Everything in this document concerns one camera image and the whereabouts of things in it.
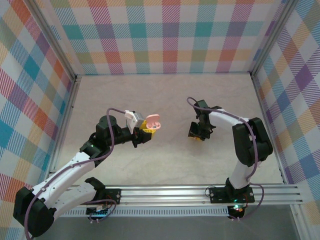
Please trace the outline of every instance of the checkered pattern backdrop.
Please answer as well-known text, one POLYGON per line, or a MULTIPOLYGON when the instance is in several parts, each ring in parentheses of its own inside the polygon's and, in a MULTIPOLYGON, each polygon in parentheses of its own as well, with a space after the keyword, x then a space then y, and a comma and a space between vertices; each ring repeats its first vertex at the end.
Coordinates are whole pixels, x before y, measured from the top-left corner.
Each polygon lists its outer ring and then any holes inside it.
POLYGON ((72 82, 22 0, 0 0, 0 239, 16 192, 43 181, 72 82))
POLYGON ((81 69, 75 71, 97 75, 247 72, 263 36, 268 34, 267 22, 272 21, 268 14, 281 1, 37 0, 37 3, 73 66, 78 62, 81 69))
POLYGON ((255 82, 289 183, 320 238, 320 0, 300 0, 255 82))
POLYGON ((281 3, 279 4, 279 6, 278 6, 278 8, 276 10, 276 13, 274 14, 274 16, 272 18, 272 21, 271 21, 267 31, 264 34, 264 37, 263 37, 263 39, 262 39, 262 41, 260 43, 260 46, 259 46, 258 50, 256 51, 256 53, 254 55, 253 61, 252 61, 251 65, 250 65, 250 68, 249 68, 250 72, 253 70, 254 66, 256 65, 257 59, 259 58, 262 49, 264 49, 264 47, 266 46, 266 42, 269 39, 270 34, 275 29, 276 23, 279 20, 279 17, 281 16, 281 13, 283 12, 284 7, 285 7, 287 2, 288 2, 288 0, 281 0, 281 3))

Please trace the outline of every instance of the metal frame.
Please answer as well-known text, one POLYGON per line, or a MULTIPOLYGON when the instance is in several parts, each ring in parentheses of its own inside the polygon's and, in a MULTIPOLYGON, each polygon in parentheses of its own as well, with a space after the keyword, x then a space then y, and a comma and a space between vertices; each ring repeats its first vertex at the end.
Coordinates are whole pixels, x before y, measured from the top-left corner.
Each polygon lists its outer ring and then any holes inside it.
POLYGON ((278 39, 282 29, 284 28, 288 18, 290 17, 291 13, 295 9, 299 0, 287 0, 283 11, 280 15, 279 20, 276 22, 272 33, 270 34, 269 38, 267 39, 262 51, 253 66, 251 75, 256 77, 259 70, 261 69, 262 65, 264 64, 268 54, 270 53, 273 45, 275 44, 276 40, 278 39))
POLYGON ((49 26, 47 20, 43 16, 38 4, 35 2, 35 0, 23 0, 28 9, 30 10, 32 16, 35 18, 35 21, 38 23, 38 25, 41 28, 41 31, 43 32, 43 35, 47 39, 49 45, 55 52, 57 58, 61 62, 62 66, 64 67, 65 71, 67 72, 70 79, 73 79, 73 81, 76 80, 76 73, 74 72, 70 62, 68 61, 64 51, 60 47, 58 40, 55 37, 55 34, 53 33, 51 27, 49 26))
MULTIPOLYGON (((35 3, 35 0, 24 0, 25 4, 31 11, 32 15, 39 24, 43 34, 51 45, 52 49, 56 53, 58 59, 63 65, 64 69, 67 71, 69 77, 73 79, 73 85, 70 91, 70 98, 66 107, 66 111, 63 117, 62 125, 57 136, 57 141, 54 146, 54 151, 50 159, 49 167, 45 174, 46 177, 50 173, 56 171, 57 161, 59 159, 60 151, 66 137, 66 132, 70 122, 73 106, 76 100, 78 93, 80 80, 77 78, 71 64, 69 63, 67 57, 61 49, 57 39, 54 36, 50 26, 48 25, 46 19, 44 18, 41 10, 38 5, 35 3)), ((297 0, 288 0, 286 3, 283 12, 277 21, 274 30, 270 37, 268 38, 261 54, 259 55, 255 66, 251 72, 251 77, 257 75, 260 68, 262 67, 264 61, 266 60, 270 50, 272 49, 273 44, 277 40, 279 34, 281 33, 285 23, 287 22, 291 12, 294 10, 297 0)), ((269 126, 267 126, 268 134, 270 135, 269 126)), ((282 173, 283 167, 279 161, 279 156, 276 154, 279 167, 282 173)), ((287 182, 285 175, 282 174, 284 182, 287 182)), ((121 189, 121 202, 117 205, 117 212, 111 215, 111 217, 163 217, 163 212, 156 212, 157 210, 173 210, 166 212, 167 217, 180 216, 226 216, 226 207, 230 204, 211 204, 210 199, 205 195, 205 189, 209 184, 203 185, 140 185, 140 186, 127 186, 127 185, 108 185, 108 188, 121 189), (180 212, 181 209, 188 209, 191 211, 180 212), (138 210, 148 210, 144 214, 137 212, 138 210)), ((296 227, 298 229, 301 239, 308 240, 313 239, 310 229, 306 224, 306 216, 302 210, 303 196, 300 193, 299 187, 293 184, 263 184, 265 190, 263 205, 290 205, 292 210, 292 215, 294 217, 296 227)), ((250 203, 250 205, 257 205, 261 199, 262 191, 257 186, 252 186, 255 202, 250 203)), ((85 215, 85 210, 87 205, 80 205, 73 210, 68 211, 62 217, 83 217, 85 215)))
POLYGON ((66 133, 67 133, 70 119, 71 119, 72 111, 74 109, 74 105, 75 105, 75 101, 77 98, 80 82, 81 82, 81 78, 77 77, 75 82, 73 82, 73 84, 72 84, 72 87, 70 90, 69 101, 66 105, 65 113, 64 113, 63 120, 61 123, 61 127, 60 127, 58 134, 57 134, 55 146, 53 148, 53 152, 52 152, 52 155, 49 160, 49 166, 45 172, 45 178, 48 178, 51 173, 55 173, 57 171, 57 162, 58 162, 60 152, 61 152, 62 146, 63 146, 65 138, 66 138, 66 133))
MULTIPOLYGON (((230 206, 230 203, 210 203, 205 195, 208 186, 224 187, 225 185, 108 185, 108 189, 121 189, 119 207, 206 207, 230 206)), ((294 184, 263 184, 263 205, 300 205, 304 200, 297 185, 294 184)), ((251 186, 257 205, 262 196, 258 186, 251 186)))
POLYGON ((260 33, 254 43, 254 45, 251 48, 251 53, 250 56, 248 58, 248 60, 245 63, 245 66, 243 68, 244 71, 250 71, 250 67, 252 65, 252 62, 254 61, 255 55, 262 43, 262 41, 264 40, 265 34, 273 20, 274 15, 276 14, 280 4, 281 4, 282 0, 274 0, 270 10, 268 11, 267 17, 265 19, 265 21, 263 22, 263 25, 260 29, 260 33))
MULTIPOLYGON (((268 119, 267 119, 267 117, 266 117, 266 114, 264 114, 264 107, 263 107, 263 105, 262 105, 262 99, 261 99, 261 97, 260 97, 260 95, 259 95, 259 93, 258 93, 258 90, 257 90, 258 88, 257 88, 257 86, 256 86, 255 77, 253 77, 253 76, 251 75, 251 79, 252 79, 252 83, 253 83, 253 88, 254 88, 254 91, 255 91, 255 95, 256 95, 256 97, 258 98, 258 102, 259 102, 259 105, 260 105, 260 109, 262 110, 263 120, 264 120, 265 123, 267 123, 267 122, 268 122, 268 119)), ((278 151, 277 151, 277 148, 275 147, 275 146, 276 146, 276 142, 275 142, 275 140, 274 140, 274 138, 273 138, 273 135, 272 135, 272 131, 271 131, 271 129, 270 129, 270 126, 269 126, 268 124, 266 124, 265 126, 266 126, 266 128, 265 128, 265 129, 266 129, 266 132, 267 132, 267 134, 268 134, 268 136, 269 136, 269 138, 270 138, 271 144, 272 144, 272 146, 273 146, 273 152, 274 152, 275 158, 276 158, 276 160, 277 160, 277 162, 278 162, 278 166, 279 166, 279 170, 280 170, 280 172, 281 172, 281 176, 282 176, 282 179, 283 179, 283 183, 284 183, 284 184, 289 184, 288 179, 287 179, 287 176, 286 176, 286 173, 285 173, 284 166, 282 165, 282 163, 281 163, 281 161, 280 161, 279 153, 278 153, 278 151)))

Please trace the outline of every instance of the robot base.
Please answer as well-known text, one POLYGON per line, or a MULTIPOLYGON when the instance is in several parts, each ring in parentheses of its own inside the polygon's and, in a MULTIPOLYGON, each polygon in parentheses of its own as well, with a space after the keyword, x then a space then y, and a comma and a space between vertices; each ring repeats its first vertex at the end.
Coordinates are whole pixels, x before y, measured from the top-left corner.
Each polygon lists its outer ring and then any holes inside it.
POLYGON ((254 203, 255 196, 251 187, 247 186, 246 191, 233 197, 229 197, 225 186, 209 188, 210 203, 212 204, 246 204, 254 203))

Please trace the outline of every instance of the beige floor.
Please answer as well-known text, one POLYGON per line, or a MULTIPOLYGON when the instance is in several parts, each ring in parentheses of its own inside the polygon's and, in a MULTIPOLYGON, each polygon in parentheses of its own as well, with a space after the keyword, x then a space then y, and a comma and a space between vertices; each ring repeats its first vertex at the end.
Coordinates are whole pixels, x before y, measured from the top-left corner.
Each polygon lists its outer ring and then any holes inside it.
MULTIPOLYGON (((232 133, 214 129, 211 139, 188 138, 195 111, 186 98, 205 99, 238 116, 262 118, 248 74, 159 74, 83 77, 57 168, 85 143, 109 107, 160 114, 161 129, 138 148, 117 145, 109 158, 76 183, 96 177, 104 184, 223 184, 236 166, 232 133)), ((115 113, 125 126, 125 118, 115 113)), ((254 183, 281 183, 275 155, 252 177, 254 183)))

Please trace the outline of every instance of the black mounting bracket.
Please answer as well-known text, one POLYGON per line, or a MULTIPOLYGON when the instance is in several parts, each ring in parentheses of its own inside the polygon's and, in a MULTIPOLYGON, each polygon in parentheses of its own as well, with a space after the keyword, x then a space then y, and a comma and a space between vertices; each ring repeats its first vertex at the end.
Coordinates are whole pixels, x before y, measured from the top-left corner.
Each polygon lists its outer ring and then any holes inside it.
POLYGON ((222 187, 209 188, 210 203, 212 204, 246 204, 254 203, 255 196, 251 187, 247 187, 246 191, 230 198, 227 189, 222 187))
MULTIPOLYGON (((120 204, 121 200, 121 189, 120 188, 105 188, 103 190, 103 195, 106 196, 106 199, 112 199, 115 200, 116 204, 120 204)), ((97 211, 95 207, 87 207, 85 214, 90 215, 92 214, 91 219, 96 220, 96 219, 101 219, 101 216, 96 217, 95 215, 106 215, 109 211, 109 208, 97 211)))

